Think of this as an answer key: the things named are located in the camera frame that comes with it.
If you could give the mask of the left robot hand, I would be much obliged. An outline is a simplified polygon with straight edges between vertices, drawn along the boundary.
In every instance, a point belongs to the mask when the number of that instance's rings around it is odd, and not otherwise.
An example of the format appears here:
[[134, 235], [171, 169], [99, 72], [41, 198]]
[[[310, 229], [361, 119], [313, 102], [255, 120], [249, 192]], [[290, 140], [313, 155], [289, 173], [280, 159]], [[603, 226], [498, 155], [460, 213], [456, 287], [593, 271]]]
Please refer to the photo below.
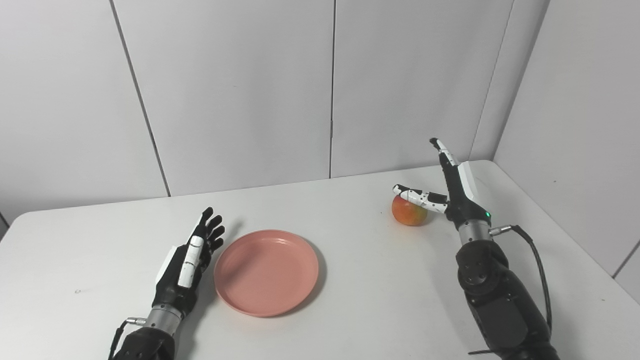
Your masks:
[[222, 247], [226, 228], [221, 215], [206, 208], [185, 244], [176, 247], [155, 286], [152, 306], [171, 307], [185, 319], [198, 301], [201, 278], [210, 266], [214, 252]]

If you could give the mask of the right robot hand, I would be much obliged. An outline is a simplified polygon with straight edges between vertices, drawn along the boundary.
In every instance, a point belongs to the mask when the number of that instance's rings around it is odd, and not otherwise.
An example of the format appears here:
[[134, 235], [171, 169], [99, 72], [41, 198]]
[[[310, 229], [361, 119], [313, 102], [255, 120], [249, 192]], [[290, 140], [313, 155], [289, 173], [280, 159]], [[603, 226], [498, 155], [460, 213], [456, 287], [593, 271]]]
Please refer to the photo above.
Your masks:
[[444, 214], [457, 232], [468, 241], [489, 240], [492, 215], [478, 203], [477, 187], [470, 163], [457, 160], [437, 137], [429, 139], [438, 151], [439, 164], [448, 194], [428, 192], [396, 184], [393, 193], [428, 211]]

